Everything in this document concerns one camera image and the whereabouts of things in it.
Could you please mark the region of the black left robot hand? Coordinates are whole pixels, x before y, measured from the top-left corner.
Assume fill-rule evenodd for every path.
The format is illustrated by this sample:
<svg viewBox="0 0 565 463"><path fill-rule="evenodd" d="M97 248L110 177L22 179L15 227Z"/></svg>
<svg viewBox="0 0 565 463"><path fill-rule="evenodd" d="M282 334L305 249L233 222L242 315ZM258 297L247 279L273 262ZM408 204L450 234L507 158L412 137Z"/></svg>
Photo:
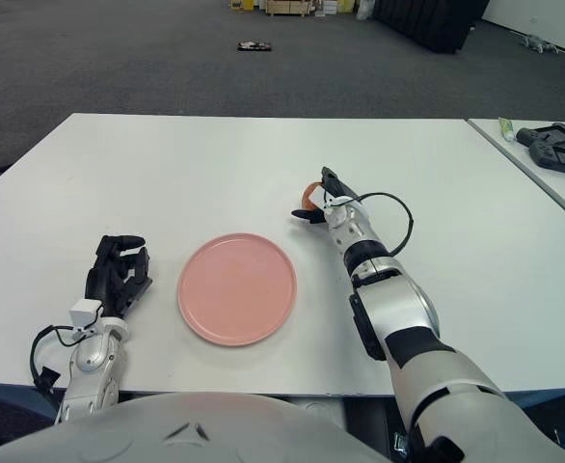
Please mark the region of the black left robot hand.
<svg viewBox="0 0 565 463"><path fill-rule="evenodd" d="M146 241L136 235L103 235L95 256L85 298L101 302L102 317L124 319L152 284Z"/></svg>

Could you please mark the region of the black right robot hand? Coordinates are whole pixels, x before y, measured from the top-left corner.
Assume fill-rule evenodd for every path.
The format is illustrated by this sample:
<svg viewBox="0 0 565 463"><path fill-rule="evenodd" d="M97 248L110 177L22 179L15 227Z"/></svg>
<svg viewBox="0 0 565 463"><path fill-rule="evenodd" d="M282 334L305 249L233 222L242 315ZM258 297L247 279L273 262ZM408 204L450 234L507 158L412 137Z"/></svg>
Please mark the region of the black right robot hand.
<svg viewBox="0 0 565 463"><path fill-rule="evenodd" d="M323 167L321 179L311 183L304 191L301 207L291 212L295 218L311 224L326 222L325 212L338 198L356 200L358 195L329 168Z"/></svg>

